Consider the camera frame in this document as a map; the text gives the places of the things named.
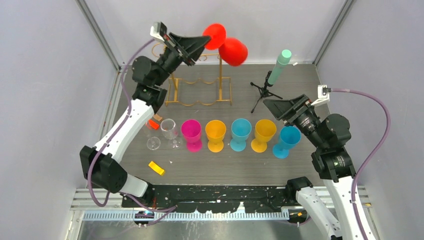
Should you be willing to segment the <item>yellow wine glass back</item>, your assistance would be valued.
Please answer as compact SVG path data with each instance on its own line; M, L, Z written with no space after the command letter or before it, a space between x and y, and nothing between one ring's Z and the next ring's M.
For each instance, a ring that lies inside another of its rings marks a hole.
M268 148L268 142L277 132L276 124L270 119L259 120L254 127L254 139L251 141L251 148L256 153L263 153Z

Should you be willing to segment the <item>yellow wine glass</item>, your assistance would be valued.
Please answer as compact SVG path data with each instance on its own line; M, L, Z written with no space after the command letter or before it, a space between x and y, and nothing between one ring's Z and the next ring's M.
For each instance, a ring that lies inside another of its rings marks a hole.
M211 152L219 153L223 150L226 131L225 123L220 120L211 120L206 124L207 147Z
M268 148L268 142L277 132L276 124L270 119L259 120L254 127L254 139L251 141L251 148L256 153L263 153Z

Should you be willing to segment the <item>blue wine glass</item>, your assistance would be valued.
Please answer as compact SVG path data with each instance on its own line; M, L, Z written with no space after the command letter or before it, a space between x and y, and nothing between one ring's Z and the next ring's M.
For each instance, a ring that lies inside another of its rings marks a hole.
M235 152L242 152L247 146L247 139L252 131L251 123L245 118L238 118L231 124L230 147Z
M295 126L285 126L279 133L278 143L272 148L273 155L278 159L289 156L290 150L301 140L301 132Z

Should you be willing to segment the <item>red wine glass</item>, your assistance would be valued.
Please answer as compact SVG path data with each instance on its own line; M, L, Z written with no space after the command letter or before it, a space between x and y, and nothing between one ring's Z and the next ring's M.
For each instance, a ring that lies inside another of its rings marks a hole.
M205 48L210 51L218 50L222 60L228 65L238 67L247 59L249 53L247 46L235 37L228 37L227 30L222 24L209 25L202 35L210 37Z

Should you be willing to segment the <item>yellow wine glass front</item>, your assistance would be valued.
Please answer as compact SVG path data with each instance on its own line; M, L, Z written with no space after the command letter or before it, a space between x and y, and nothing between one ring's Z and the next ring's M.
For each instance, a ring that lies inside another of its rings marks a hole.
M219 153L223 150L226 131L225 123L220 120L211 120L206 124L207 147L211 152Z

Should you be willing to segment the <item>pink wine glass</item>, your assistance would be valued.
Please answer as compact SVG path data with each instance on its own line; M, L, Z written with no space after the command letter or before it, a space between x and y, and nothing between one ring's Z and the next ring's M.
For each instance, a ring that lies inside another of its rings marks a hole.
M197 120L188 119L183 122L181 133L186 140L186 147L189 152L196 153L202 149L202 126Z

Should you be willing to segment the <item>clear wine glass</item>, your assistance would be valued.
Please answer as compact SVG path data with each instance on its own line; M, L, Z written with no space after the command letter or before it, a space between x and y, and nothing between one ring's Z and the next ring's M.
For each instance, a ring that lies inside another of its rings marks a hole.
M168 145L171 149L176 150L181 147L182 141L179 137L179 129L176 122L167 118L160 123L160 130L163 136L168 139Z
M161 146L161 140L155 135L156 130L152 129L147 122L143 127L143 131L145 136L147 137L147 148L152 151L159 149Z

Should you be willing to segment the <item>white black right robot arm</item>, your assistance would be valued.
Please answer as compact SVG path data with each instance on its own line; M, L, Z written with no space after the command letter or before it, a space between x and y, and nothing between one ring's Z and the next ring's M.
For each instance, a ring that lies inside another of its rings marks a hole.
M283 121L284 130L295 126L315 146L312 164L326 186L336 215L318 197L306 177L288 180L285 198L291 205L300 204L327 240L374 240L376 237L354 185L357 172L345 149L352 137L350 123L340 114L330 114L321 120L315 113L315 107L329 100L328 93L321 93L315 101L303 94L290 100L263 102L277 120Z

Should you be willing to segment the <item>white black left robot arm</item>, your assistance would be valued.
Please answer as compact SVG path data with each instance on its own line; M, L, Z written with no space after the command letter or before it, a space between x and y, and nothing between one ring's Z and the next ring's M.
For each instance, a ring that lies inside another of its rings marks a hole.
M211 41L208 35L183 37L173 33L164 33L154 39L165 44L165 51L157 60L140 54L153 43L151 39L124 67L123 72L131 70L132 79L137 83L134 94L125 95L128 101L126 112L99 142L93 147L84 146L80 151L83 175L91 195L94 194L93 186L96 186L110 193L132 195L141 207L148 207L153 202L149 183L129 174L120 161L141 128L164 103L167 90L161 85L181 63L193 66Z

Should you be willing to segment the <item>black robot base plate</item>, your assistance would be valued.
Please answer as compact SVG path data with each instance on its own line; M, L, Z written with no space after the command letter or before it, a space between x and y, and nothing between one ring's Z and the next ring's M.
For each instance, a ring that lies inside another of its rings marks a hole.
M275 185L149 185L141 197L122 194L123 208L146 206L176 213L277 213L298 206L294 189Z

